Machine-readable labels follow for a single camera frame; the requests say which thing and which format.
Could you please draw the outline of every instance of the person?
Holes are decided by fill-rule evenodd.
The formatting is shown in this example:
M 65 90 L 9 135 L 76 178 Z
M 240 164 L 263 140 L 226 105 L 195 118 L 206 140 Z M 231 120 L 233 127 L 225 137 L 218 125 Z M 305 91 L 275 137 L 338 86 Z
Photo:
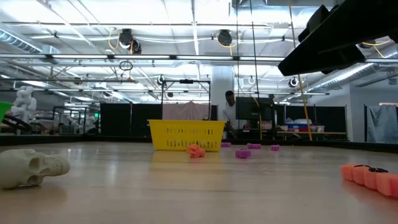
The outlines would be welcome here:
M 238 132 L 238 121 L 236 120 L 236 107 L 235 107 L 235 96 L 231 90 L 225 92 L 225 100 L 227 102 L 225 110 L 223 110 L 224 120 L 226 121 L 225 128 L 233 135 L 237 137 Z

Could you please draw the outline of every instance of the skull model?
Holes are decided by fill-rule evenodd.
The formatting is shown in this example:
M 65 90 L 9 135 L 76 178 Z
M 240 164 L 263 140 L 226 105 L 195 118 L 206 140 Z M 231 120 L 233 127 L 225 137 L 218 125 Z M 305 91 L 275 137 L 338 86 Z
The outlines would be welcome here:
M 69 162 L 60 155 L 46 156 L 33 149 L 13 149 L 0 153 L 0 188 L 40 185 L 45 176 L 69 172 Z

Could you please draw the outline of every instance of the yellow basket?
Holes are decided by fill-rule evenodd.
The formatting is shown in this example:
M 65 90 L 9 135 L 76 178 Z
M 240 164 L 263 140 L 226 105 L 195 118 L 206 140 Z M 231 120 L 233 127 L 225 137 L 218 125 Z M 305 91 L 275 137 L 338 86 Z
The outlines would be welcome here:
M 206 151 L 217 152 L 225 121 L 148 120 L 155 150 L 187 150 L 197 144 Z

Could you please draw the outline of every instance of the orange block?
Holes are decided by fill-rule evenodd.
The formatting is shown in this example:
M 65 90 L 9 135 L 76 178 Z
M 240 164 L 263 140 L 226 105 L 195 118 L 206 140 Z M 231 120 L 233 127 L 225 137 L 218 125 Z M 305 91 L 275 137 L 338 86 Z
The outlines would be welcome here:
M 398 174 L 377 173 L 376 174 L 377 190 L 385 196 L 398 197 Z
M 354 166 L 353 169 L 353 179 L 354 181 L 359 184 L 359 185 L 364 185 L 365 180 L 364 180 L 364 173 L 369 170 L 369 166 L 364 166 L 364 165 L 357 165 Z
M 341 166 L 341 168 L 340 168 L 341 176 L 343 176 L 344 180 L 354 181 L 354 178 L 353 178 L 354 166 L 355 165 L 352 165 L 352 164 L 345 164 L 345 165 Z
M 364 171 L 364 183 L 369 189 L 377 190 L 376 185 L 376 171 Z
M 396 176 L 392 179 L 390 179 L 390 184 L 391 184 L 391 195 L 393 197 L 398 198 L 398 176 Z

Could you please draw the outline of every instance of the white shirt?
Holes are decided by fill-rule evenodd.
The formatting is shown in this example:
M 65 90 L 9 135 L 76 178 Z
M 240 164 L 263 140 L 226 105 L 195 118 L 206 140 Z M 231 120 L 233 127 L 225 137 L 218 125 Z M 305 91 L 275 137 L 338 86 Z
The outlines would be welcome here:
M 236 104 L 230 106 L 229 104 L 226 105 L 225 110 L 223 110 L 223 116 L 225 121 L 229 121 L 230 125 L 234 128 L 238 128 L 238 120 L 236 119 Z

